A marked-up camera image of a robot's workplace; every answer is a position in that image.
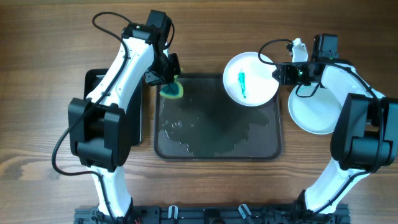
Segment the green yellow sponge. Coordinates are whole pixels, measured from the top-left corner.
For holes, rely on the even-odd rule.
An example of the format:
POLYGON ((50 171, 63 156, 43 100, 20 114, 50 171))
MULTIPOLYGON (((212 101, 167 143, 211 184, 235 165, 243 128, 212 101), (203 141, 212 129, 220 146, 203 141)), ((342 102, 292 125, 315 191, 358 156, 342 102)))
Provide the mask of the green yellow sponge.
POLYGON ((177 72, 177 74, 174 76, 174 80, 161 88, 159 92, 160 96, 171 100, 176 100, 183 96, 183 86, 178 81, 178 77, 182 71, 183 69, 177 72))

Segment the white plate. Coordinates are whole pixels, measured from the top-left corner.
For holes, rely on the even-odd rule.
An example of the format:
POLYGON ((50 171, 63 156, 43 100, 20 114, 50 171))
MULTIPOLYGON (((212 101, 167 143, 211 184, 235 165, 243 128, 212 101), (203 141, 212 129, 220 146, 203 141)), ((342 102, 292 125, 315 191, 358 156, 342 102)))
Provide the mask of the white plate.
POLYGON ((279 82, 272 77, 276 66, 257 52, 244 52, 233 57, 223 72, 223 87, 236 103, 261 106, 275 96, 279 82))
POLYGON ((293 121, 312 134, 330 134, 334 131, 342 106, 330 90, 316 85, 295 86, 290 93, 288 110, 293 121))

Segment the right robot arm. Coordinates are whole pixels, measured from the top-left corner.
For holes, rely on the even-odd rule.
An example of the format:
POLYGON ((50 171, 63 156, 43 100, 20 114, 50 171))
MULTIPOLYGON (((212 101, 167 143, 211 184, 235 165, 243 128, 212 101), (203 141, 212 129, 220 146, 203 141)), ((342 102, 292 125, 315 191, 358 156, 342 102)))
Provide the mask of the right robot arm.
POLYGON ((397 100, 376 91, 349 60, 339 58, 336 35, 316 35, 311 54, 300 39, 284 41, 292 61, 277 63, 272 77, 299 88, 315 84, 342 105, 331 137, 331 160, 297 200, 303 208, 300 219, 320 219, 332 215, 360 180, 396 159, 397 100))

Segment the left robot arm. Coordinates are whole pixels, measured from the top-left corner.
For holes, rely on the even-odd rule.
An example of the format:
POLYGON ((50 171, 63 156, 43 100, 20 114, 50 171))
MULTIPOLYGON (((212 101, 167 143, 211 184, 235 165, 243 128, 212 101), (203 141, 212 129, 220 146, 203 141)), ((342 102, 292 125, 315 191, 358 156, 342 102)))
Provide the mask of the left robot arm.
POLYGON ((145 24, 132 21, 117 36, 119 52, 104 75, 86 75, 82 99, 68 105, 70 149, 93 177, 99 204, 76 223, 140 223, 124 176, 134 134, 134 94, 146 82, 162 85, 167 98, 180 98, 183 87, 177 54, 169 53, 175 26, 165 12, 152 10, 145 24))

